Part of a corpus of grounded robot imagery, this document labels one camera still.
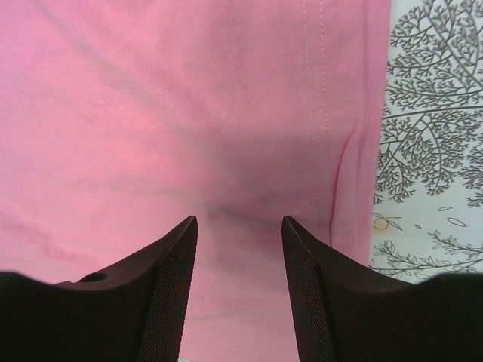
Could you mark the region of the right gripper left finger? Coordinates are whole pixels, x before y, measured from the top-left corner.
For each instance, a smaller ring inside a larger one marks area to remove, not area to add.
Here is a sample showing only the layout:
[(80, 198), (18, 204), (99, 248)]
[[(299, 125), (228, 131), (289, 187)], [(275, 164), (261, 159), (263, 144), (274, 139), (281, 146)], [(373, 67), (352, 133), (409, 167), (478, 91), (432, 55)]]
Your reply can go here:
[(190, 216), (76, 282), (1, 274), (3, 361), (176, 361), (198, 237)]

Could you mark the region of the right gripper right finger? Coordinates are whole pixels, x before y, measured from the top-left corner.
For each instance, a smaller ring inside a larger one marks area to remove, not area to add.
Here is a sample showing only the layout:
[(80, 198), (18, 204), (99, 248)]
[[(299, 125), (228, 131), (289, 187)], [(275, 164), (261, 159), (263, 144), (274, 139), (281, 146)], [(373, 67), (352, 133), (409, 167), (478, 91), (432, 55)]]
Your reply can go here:
[(419, 284), (379, 274), (310, 234), (281, 225), (301, 361), (480, 361), (482, 276)]

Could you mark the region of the pink t shirt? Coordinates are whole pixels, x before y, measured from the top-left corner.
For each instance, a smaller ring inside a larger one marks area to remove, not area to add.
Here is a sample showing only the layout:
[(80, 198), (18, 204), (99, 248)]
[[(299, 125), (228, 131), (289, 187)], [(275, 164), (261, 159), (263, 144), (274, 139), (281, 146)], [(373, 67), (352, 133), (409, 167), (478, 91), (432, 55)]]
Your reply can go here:
[(292, 216), (366, 264), (388, 1), (3, 1), (1, 267), (78, 279), (188, 216), (181, 354), (296, 361)]

